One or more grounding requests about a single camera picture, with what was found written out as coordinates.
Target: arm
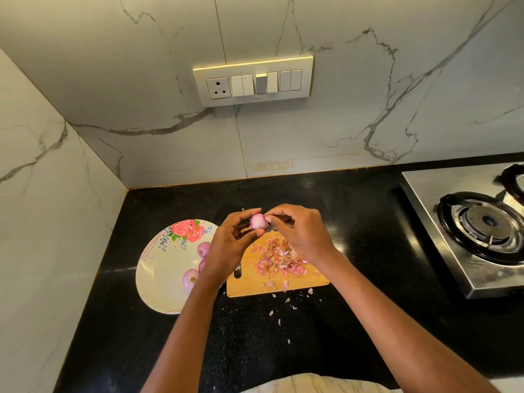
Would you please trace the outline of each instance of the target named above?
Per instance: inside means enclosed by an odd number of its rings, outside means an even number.
[[[242,236],[240,230],[246,225],[239,226],[239,223],[258,212],[260,208],[232,213],[217,228],[206,266],[174,324],[142,393],[198,390],[216,295],[239,265],[245,249],[264,234],[263,230],[258,230]]]
[[[283,204],[267,212],[266,219],[337,288],[404,393],[497,392],[337,251],[317,210]]]

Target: peeled onion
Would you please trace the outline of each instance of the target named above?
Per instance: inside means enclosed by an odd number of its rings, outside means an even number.
[[[200,263],[198,264],[198,271],[202,272],[202,269],[204,268],[205,264],[206,264],[206,258],[202,259]]]
[[[190,290],[193,289],[199,274],[199,271],[196,269],[189,269],[187,272],[185,272],[182,276],[182,283],[184,284],[184,287],[189,288]]]
[[[200,255],[201,258],[207,258],[207,254],[209,254],[209,246],[211,245],[210,242],[203,242],[198,244],[198,247],[196,248],[196,251],[198,252],[198,255]]]
[[[262,214],[255,214],[249,220],[249,227],[252,230],[257,230],[257,229],[267,230],[267,228],[269,227],[269,223],[267,223],[267,221],[264,219],[264,216]]]

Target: stove top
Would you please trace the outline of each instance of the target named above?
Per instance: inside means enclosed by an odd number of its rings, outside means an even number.
[[[524,291],[524,165],[403,177],[404,191],[467,298]]]

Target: cutting board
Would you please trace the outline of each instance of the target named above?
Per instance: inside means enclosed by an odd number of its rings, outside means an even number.
[[[245,297],[248,295],[282,291],[284,280],[289,282],[288,291],[329,284],[329,280],[325,278],[323,274],[320,274],[320,276],[314,274],[316,269],[309,263],[302,264],[305,269],[307,269],[308,274],[300,277],[292,274],[288,274],[287,277],[284,277],[281,272],[275,276],[270,276],[269,274],[261,276],[255,268],[255,265],[260,262],[260,259],[262,259],[262,252],[252,252],[251,250],[258,244],[261,246],[265,245],[268,239],[275,236],[278,236],[280,238],[280,243],[282,243],[284,240],[282,234],[278,231],[271,231],[265,233],[264,236],[247,248],[242,257],[242,276],[240,278],[235,278],[234,274],[232,274],[227,278],[226,292],[228,297]],[[275,287],[277,288],[276,291],[273,290],[273,287],[267,285],[270,281],[273,281],[275,284]]]

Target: black granite countertop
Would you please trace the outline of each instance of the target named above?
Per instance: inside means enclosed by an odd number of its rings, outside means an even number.
[[[524,153],[129,191],[55,392],[140,391],[177,319],[149,309],[135,287],[138,258],[157,232],[189,218],[220,224],[230,212],[282,202],[317,208],[357,268],[482,374],[523,375],[524,298],[466,300],[399,186],[405,170],[522,160]],[[305,372],[398,387],[332,285],[310,297],[224,292],[200,392],[239,392]]]

